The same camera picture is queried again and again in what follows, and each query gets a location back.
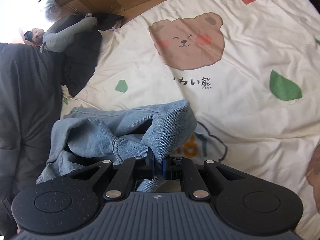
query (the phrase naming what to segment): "plastic bag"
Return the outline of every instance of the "plastic bag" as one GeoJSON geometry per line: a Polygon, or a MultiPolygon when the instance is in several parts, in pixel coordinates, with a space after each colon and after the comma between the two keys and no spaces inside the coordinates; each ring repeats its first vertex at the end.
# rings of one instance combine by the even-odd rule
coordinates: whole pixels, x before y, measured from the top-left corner
{"type": "Polygon", "coordinates": [[[8,42],[12,34],[13,43],[16,40],[14,36],[21,30],[23,33],[33,28],[47,31],[59,14],[60,7],[54,0],[0,0],[3,19],[0,21],[0,29],[3,30],[0,42],[8,42]]]}

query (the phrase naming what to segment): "bear ear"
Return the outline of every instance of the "bear ear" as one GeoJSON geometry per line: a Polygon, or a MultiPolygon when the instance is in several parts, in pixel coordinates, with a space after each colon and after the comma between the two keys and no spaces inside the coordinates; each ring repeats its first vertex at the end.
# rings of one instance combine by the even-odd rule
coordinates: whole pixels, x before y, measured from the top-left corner
{"type": "Polygon", "coordinates": [[[207,17],[204,19],[206,22],[208,22],[211,25],[216,25],[217,21],[215,19],[213,19],[212,17],[207,17]]]}
{"type": "Polygon", "coordinates": [[[154,33],[158,33],[162,28],[164,27],[164,24],[156,24],[149,26],[149,30],[151,30],[154,33]]]}
{"type": "Polygon", "coordinates": [[[218,14],[215,14],[213,12],[204,13],[202,15],[197,16],[201,21],[205,21],[211,26],[214,26],[216,28],[219,28],[222,26],[222,19],[218,14]]]}

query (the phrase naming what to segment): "pink cheek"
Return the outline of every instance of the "pink cheek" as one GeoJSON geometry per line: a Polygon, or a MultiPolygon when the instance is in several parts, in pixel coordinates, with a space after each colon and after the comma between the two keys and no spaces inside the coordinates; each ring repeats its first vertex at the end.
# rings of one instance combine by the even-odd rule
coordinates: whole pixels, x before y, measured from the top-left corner
{"type": "Polygon", "coordinates": [[[166,49],[170,46],[169,40],[158,40],[156,41],[156,44],[162,49],[166,49]]]}
{"type": "Polygon", "coordinates": [[[204,35],[199,35],[196,38],[196,41],[200,43],[202,46],[205,46],[205,45],[211,44],[212,38],[209,35],[204,34],[204,35]]]}

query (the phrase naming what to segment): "ribbed rubber surface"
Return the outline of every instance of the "ribbed rubber surface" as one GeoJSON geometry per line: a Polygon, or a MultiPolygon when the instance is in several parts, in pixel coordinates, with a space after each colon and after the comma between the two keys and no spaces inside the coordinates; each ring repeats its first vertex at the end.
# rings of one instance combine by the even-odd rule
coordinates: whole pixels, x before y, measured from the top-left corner
{"type": "Polygon", "coordinates": [[[132,192],[106,204],[100,215],[76,232],[40,236],[28,232],[16,240],[299,240],[292,232],[279,236],[248,236],[223,224],[207,203],[189,200],[184,192],[132,192]]]}

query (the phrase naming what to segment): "green leaf print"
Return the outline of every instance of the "green leaf print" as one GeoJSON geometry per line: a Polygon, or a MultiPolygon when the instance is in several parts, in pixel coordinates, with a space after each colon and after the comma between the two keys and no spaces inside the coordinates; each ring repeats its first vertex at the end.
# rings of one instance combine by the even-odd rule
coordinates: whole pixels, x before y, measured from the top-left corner
{"type": "Polygon", "coordinates": [[[300,87],[274,70],[271,71],[269,88],[278,99],[283,101],[302,98],[300,87]]]}
{"type": "Polygon", "coordinates": [[[127,82],[124,79],[119,80],[115,90],[122,93],[126,92],[128,90],[127,82]]]}

